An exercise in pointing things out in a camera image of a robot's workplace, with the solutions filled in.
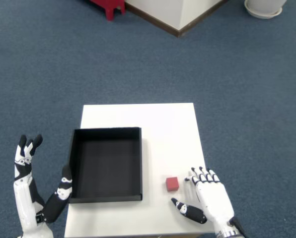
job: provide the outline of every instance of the open box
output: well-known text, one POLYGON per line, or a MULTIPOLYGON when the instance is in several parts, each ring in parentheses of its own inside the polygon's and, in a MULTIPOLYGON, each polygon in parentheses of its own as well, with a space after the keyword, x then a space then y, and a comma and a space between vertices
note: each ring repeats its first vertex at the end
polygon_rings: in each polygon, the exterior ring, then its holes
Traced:
POLYGON ((141 128, 74 130, 70 168, 70 203, 142 200, 141 128))

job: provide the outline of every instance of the robot wrist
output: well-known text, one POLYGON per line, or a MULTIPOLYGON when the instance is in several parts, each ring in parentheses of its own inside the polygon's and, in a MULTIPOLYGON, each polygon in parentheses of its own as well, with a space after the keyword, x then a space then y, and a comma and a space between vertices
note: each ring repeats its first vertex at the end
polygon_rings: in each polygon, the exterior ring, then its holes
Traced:
POLYGON ((244 236, 229 222, 214 223, 215 233, 217 238, 243 238, 244 236))

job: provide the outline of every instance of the white robotic hand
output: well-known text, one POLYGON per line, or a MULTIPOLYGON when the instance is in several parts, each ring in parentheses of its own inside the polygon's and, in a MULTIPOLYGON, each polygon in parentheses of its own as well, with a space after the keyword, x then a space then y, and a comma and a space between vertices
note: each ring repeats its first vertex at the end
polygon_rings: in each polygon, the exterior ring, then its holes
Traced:
MULTIPOLYGON (((196 187, 196 194, 200 201, 202 210, 199 209, 198 217, 206 217, 211 221, 215 228, 217 238, 241 238, 246 237, 244 230, 237 218, 234 216, 234 210, 231 201, 226 192, 225 186, 220 182, 219 177, 213 170, 206 170, 202 167, 198 169, 191 168, 195 176, 185 178, 186 181, 191 181, 196 187)), ((175 202, 176 207, 182 212, 180 202, 175 202)), ((189 206, 186 206, 186 217, 188 216, 189 206)))
POLYGON ((32 177, 31 161, 36 148, 42 143, 42 136, 26 143, 22 135, 14 159, 14 195, 23 235, 21 238, 53 238, 46 223, 56 221, 65 208, 72 193, 72 176, 68 165, 63 167, 62 179, 56 192, 47 203, 37 191, 32 177))

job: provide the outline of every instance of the red cube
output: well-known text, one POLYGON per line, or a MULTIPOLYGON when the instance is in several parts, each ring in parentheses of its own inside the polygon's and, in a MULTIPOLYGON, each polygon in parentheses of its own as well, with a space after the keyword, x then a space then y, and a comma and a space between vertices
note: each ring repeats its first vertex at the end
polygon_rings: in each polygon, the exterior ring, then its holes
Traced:
POLYGON ((168 192, 177 191, 179 189, 178 178, 177 177, 167 178, 166 186, 167 186, 168 192))

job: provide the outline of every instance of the baseboard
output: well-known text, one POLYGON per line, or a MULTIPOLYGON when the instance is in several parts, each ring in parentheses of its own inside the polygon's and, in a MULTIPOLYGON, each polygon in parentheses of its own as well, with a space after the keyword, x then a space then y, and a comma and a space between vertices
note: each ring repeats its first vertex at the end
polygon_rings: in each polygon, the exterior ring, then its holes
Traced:
POLYGON ((184 35, 187 31, 189 31, 192 27, 194 27, 196 24, 198 24, 200 21, 202 21, 207 16, 210 16, 214 11, 216 11, 220 6, 222 6, 224 3, 226 3, 228 0, 222 0, 219 1, 217 4, 209 8, 206 12, 202 13, 200 16, 198 16, 196 19, 194 19, 192 22, 181 28, 180 30, 177 30, 176 28, 158 20, 157 18, 149 15, 148 13, 130 5, 129 3, 125 3, 126 9, 130 12, 132 12, 135 15, 140 16, 144 20, 150 22, 151 24, 161 28, 162 30, 170 33, 171 35, 174 35, 176 37, 180 37, 184 35))

